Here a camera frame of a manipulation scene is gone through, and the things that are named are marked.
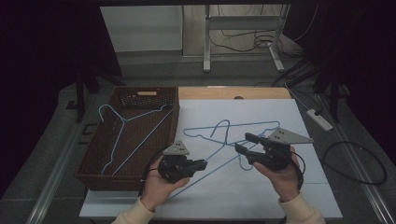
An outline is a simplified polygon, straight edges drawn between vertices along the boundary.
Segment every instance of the beige sleeve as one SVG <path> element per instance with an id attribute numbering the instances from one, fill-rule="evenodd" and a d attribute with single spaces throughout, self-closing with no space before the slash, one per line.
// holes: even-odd
<path id="1" fill-rule="evenodd" d="M 134 207 L 128 211 L 120 212 L 112 224 L 148 224 L 154 215 L 140 202 L 139 198 Z"/>
<path id="2" fill-rule="evenodd" d="M 279 202 L 280 207 L 285 211 L 289 224 L 325 224 L 325 220 L 320 211 L 306 203 L 303 194 L 300 194 L 287 203 Z"/>

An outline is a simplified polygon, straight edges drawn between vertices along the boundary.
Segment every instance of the white wall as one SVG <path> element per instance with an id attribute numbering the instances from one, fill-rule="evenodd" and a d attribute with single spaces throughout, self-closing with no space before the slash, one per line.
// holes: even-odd
<path id="1" fill-rule="evenodd" d="M 182 49 L 181 6 L 101 10 L 116 52 Z"/>

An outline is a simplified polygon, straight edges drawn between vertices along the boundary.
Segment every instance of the hand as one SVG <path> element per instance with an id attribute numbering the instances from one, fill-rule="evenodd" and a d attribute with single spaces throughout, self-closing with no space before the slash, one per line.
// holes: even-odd
<path id="1" fill-rule="evenodd" d="M 162 158 L 163 156 L 156 160 L 149 169 L 157 169 Z M 175 189 L 184 187 L 189 181 L 189 178 L 183 178 L 175 184 L 171 184 L 164 180 L 157 170 L 151 170 L 148 172 L 145 192 L 140 198 L 140 202 L 142 202 L 149 211 L 153 212 L 158 205 L 166 202 L 169 195 L 171 195 Z"/>
<path id="2" fill-rule="evenodd" d="M 290 147 L 290 151 L 295 152 L 294 147 Z M 294 153 L 291 154 L 291 158 L 298 166 L 299 163 Z M 288 167 L 286 167 L 284 170 L 276 172 L 268 169 L 258 162 L 254 162 L 253 165 L 260 173 L 267 176 L 271 180 L 271 183 L 273 184 L 274 189 L 279 195 L 280 201 L 282 203 L 291 201 L 299 195 L 298 176 L 291 165 L 288 165 Z"/>

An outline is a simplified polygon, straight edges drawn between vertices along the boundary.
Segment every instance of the brown basket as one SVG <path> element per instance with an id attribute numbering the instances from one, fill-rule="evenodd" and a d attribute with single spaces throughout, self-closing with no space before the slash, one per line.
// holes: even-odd
<path id="1" fill-rule="evenodd" d="M 122 122 L 109 106 L 102 106 L 103 121 L 93 134 L 76 178 L 90 190 L 139 190 L 149 159 L 175 140 L 179 112 L 177 87 L 116 87 L 108 104 L 124 119 L 146 115 Z M 113 162 L 103 172 L 113 148 Z M 134 150 L 133 156 L 113 175 Z"/>

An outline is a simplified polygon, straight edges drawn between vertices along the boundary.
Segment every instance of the white board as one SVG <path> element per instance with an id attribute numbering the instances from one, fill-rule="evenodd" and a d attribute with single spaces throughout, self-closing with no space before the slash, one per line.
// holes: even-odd
<path id="1" fill-rule="evenodd" d="M 204 171 L 195 173 L 185 188 L 175 191 L 171 199 L 156 209 L 155 218 L 258 219 L 284 216 L 270 181 L 254 168 L 249 170 L 251 166 L 244 157 L 240 163 L 233 146 L 222 147 L 228 121 L 231 124 L 227 137 L 229 144 L 244 140 L 245 133 L 259 134 L 269 129 L 264 133 L 268 136 L 278 126 L 309 137 L 294 100 L 180 100 L 176 140 L 184 143 L 191 153 L 188 156 L 191 160 L 206 160 L 212 156 Z M 219 123 L 221 127 L 213 133 Z M 302 188 L 306 200 L 325 217 L 341 217 L 312 144 L 294 147 L 306 165 Z M 251 150 L 262 151 L 262 147 L 258 145 Z M 80 216 L 115 217 L 119 211 L 129 209 L 135 200 L 135 192 L 90 191 Z"/>

